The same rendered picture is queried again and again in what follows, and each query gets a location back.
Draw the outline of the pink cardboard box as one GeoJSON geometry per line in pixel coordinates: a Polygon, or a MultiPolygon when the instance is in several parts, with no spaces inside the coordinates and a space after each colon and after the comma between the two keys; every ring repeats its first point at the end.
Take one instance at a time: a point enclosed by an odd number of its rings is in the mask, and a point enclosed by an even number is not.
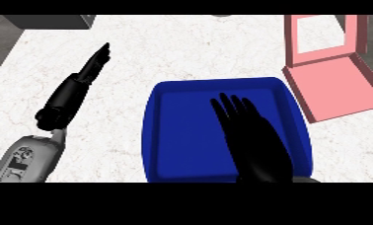
{"type": "Polygon", "coordinates": [[[346,15],[343,45],[299,53],[299,21],[317,15],[284,16],[283,73],[309,123],[373,110],[373,70],[367,52],[367,15],[346,15]]]}

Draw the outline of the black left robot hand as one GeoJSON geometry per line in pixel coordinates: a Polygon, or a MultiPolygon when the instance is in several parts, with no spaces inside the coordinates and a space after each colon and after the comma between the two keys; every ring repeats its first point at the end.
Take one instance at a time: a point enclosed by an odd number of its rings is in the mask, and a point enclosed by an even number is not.
{"type": "Polygon", "coordinates": [[[76,114],[88,87],[109,61],[109,43],[88,58],[78,73],[70,73],[57,86],[44,107],[35,114],[37,127],[44,131],[63,129],[76,114]]]}

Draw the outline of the blue tray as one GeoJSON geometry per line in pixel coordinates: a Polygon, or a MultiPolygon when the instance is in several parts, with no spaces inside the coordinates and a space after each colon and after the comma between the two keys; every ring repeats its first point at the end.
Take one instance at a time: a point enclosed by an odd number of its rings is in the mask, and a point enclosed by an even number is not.
{"type": "Polygon", "coordinates": [[[141,153],[152,183],[231,183],[237,172],[209,101],[246,98],[271,122],[293,174],[309,177],[311,139],[293,95],[275,77],[168,81],[154,86],[144,111],[141,153]]]}

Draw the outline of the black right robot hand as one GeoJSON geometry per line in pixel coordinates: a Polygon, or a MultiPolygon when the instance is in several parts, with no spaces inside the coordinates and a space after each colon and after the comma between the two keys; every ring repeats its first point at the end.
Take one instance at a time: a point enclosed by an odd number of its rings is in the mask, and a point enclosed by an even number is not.
{"type": "Polygon", "coordinates": [[[237,184],[293,181],[293,164],[280,135],[253,103],[236,95],[219,94],[211,106],[224,133],[237,170],[237,184]]]}

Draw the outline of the dark grey appliance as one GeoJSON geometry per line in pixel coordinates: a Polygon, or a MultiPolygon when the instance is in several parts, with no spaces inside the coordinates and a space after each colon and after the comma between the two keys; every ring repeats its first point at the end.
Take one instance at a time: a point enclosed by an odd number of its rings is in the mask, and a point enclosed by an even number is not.
{"type": "Polygon", "coordinates": [[[22,30],[88,30],[94,15],[6,15],[22,30]]]}

